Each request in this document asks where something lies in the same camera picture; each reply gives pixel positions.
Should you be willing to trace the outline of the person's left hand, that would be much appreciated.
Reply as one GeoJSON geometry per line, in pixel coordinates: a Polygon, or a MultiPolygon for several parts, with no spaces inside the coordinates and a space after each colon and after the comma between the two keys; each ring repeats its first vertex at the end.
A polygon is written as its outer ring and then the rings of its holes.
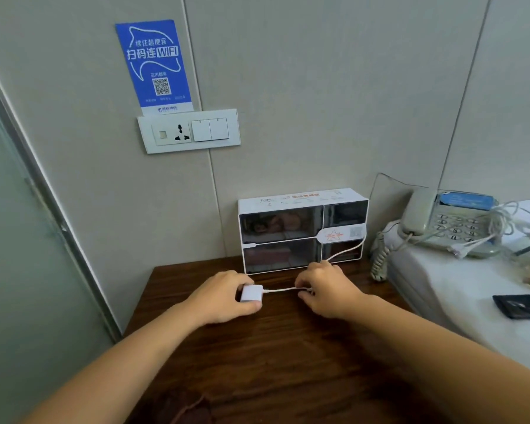
{"type": "Polygon", "coordinates": [[[233,270],[218,272],[181,303],[180,314],[188,325],[196,328],[248,316],[227,315],[226,307],[236,300],[236,294],[244,285],[252,284],[254,281],[245,274],[233,270]]]}

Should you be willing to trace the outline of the person's right hand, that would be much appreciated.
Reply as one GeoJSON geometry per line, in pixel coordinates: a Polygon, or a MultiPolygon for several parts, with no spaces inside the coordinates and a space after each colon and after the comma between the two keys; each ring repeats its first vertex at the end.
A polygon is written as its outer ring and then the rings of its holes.
{"type": "Polygon", "coordinates": [[[310,263],[298,274],[294,286],[299,291],[317,291],[325,295],[325,308],[309,308],[315,314],[354,323],[362,321],[362,305],[368,296],[352,283],[339,266],[328,261],[310,263]]]}

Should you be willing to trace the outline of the white charger adapter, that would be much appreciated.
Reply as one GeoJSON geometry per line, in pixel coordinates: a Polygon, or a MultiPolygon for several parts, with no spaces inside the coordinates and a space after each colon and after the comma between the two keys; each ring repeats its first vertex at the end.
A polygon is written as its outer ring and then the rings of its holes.
{"type": "Polygon", "coordinates": [[[241,290],[240,303],[262,302],[265,289],[262,285],[244,285],[241,290]]]}

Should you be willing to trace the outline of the person's left forearm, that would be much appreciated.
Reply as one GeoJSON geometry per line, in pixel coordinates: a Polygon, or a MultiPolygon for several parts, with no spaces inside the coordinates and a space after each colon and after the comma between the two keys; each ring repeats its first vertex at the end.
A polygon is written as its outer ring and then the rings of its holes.
{"type": "Polygon", "coordinates": [[[123,424],[171,354],[204,324],[193,301],[171,307],[86,366],[21,424],[123,424]]]}

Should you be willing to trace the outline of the person's right forearm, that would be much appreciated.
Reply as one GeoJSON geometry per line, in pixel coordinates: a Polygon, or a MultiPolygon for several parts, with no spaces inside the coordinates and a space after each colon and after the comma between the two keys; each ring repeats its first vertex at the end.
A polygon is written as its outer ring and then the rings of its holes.
{"type": "Polygon", "coordinates": [[[360,293],[349,320],[382,338],[461,420],[530,424],[530,369],[388,303],[360,293]]]}

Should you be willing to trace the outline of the white compartment vending box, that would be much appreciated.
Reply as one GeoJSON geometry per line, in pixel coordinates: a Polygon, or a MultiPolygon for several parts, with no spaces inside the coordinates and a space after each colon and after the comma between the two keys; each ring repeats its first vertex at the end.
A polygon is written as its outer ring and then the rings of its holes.
{"type": "Polygon", "coordinates": [[[360,260],[369,206],[369,198],[351,188],[239,199],[245,273],[360,260]]]}

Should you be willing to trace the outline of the grey telephone handset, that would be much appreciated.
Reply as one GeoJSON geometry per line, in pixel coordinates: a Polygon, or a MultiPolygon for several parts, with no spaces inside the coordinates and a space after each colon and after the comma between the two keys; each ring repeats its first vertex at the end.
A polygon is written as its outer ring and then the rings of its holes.
{"type": "Polygon", "coordinates": [[[402,238],[422,236],[428,229],[437,191],[420,188],[413,191],[397,228],[402,238]]]}

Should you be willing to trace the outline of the thin grey telephone line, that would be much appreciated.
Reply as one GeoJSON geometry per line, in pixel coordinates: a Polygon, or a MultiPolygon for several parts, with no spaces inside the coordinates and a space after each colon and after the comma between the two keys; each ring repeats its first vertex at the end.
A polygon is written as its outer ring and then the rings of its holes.
{"type": "Polygon", "coordinates": [[[376,175],[369,197],[365,255],[369,255],[377,233],[383,231],[389,222],[402,217],[412,193],[427,188],[403,183],[382,172],[376,175]]]}

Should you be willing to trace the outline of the grey desk telephone base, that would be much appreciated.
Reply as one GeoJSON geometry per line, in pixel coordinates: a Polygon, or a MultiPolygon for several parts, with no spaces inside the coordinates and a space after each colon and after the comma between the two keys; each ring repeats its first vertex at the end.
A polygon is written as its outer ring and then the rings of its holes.
{"type": "Polygon", "coordinates": [[[491,228],[500,221],[492,196],[437,192],[428,229],[422,236],[404,238],[413,245],[449,252],[462,259],[490,258],[500,251],[501,234],[491,228]]]}

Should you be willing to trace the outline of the black smartphone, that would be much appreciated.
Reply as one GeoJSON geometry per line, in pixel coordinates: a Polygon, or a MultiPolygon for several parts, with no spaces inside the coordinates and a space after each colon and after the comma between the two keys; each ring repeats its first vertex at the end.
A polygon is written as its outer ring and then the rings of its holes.
{"type": "Polygon", "coordinates": [[[530,294],[494,295],[492,299],[505,317],[512,320],[530,320],[530,294]]]}

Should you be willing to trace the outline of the frosted glass door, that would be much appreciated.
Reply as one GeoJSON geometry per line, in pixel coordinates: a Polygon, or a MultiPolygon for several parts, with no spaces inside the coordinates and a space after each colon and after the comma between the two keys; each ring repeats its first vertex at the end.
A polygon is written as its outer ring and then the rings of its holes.
{"type": "Polygon", "coordinates": [[[0,424],[14,424],[121,331],[0,90],[0,424]]]}

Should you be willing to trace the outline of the white socket and switch panel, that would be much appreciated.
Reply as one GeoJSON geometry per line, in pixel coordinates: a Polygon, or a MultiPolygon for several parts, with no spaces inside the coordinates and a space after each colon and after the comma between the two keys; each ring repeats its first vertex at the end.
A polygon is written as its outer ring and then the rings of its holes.
{"type": "Polygon", "coordinates": [[[148,154],[240,146],[235,108],[137,118],[148,154]]]}

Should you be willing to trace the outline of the blue wall sign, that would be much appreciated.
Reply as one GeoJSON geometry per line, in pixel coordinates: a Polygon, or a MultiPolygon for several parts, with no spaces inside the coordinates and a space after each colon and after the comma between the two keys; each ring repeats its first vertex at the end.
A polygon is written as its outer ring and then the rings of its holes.
{"type": "Polygon", "coordinates": [[[193,112],[175,21],[125,22],[115,30],[142,115],[193,112]]]}

